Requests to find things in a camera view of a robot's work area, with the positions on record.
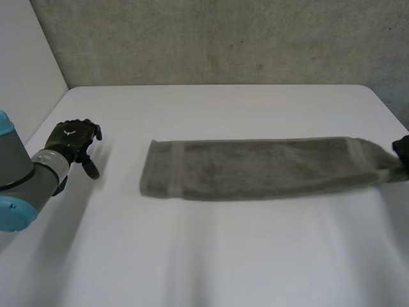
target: folded towel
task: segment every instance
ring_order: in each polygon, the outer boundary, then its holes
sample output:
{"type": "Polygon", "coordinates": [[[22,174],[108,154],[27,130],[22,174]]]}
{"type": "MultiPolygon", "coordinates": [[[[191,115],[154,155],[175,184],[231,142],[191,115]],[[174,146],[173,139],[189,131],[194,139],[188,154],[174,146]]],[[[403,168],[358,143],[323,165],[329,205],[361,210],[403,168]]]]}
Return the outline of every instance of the folded towel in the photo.
{"type": "Polygon", "coordinates": [[[364,139],[152,141],[141,194],[262,200],[408,180],[403,163],[364,139]]]}

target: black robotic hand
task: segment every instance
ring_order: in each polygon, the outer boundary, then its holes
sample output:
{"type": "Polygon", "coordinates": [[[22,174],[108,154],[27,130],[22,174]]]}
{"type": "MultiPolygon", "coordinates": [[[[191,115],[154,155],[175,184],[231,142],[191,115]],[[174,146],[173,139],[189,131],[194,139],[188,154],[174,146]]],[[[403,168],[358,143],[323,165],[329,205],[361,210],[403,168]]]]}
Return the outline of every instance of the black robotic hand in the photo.
{"type": "Polygon", "coordinates": [[[81,163],[84,171],[92,179],[98,179],[100,174],[87,154],[87,149],[93,138],[102,139],[101,128],[90,120],[67,120],[56,125],[45,144],[45,149],[59,152],[71,163],[81,163]]]}

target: gray concrete wall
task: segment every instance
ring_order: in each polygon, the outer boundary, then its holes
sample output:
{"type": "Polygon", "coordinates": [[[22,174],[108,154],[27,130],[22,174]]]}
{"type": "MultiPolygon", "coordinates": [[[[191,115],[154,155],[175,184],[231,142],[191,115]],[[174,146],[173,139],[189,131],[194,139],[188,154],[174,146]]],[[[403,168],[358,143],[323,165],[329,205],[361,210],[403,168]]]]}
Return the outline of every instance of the gray concrete wall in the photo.
{"type": "Polygon", "coordinates": [[[409,127],[408,0],[31,4],[71,88],[361,84],[409,127]]]}

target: white table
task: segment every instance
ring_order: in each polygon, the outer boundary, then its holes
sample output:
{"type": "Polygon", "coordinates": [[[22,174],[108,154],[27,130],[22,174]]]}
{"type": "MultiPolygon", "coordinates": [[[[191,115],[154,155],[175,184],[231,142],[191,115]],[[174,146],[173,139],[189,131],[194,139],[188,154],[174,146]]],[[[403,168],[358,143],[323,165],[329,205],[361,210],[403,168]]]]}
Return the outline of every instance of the white table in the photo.
{"type": "Polygon", "coordinates": [[[406,183],[274,201],[139,195],[151,139],[352,136],[389,150],[408,132],[371,90],[76,88],[29,153],[74,118],[102,127],[102,177],[74,166],[27,230],[0,234],[0,306],[409,306],[406,183]]]}

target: logo on robotic hand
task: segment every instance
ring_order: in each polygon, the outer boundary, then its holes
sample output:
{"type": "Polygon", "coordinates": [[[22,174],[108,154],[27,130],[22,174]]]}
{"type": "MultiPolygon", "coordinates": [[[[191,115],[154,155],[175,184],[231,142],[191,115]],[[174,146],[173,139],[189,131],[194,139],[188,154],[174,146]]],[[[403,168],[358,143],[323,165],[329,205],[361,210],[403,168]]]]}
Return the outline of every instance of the logo on robotic hand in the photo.
{"type": "Polygon", "coordinates": [[[69,136],[69,135],[71,135],[71,134],[74,134],[74,133],[75,133],[75,130],[74,130],[74,131],[66,131],[66,130],[64,130],[64,133],[65,133],[67,136],[69,136]]]}

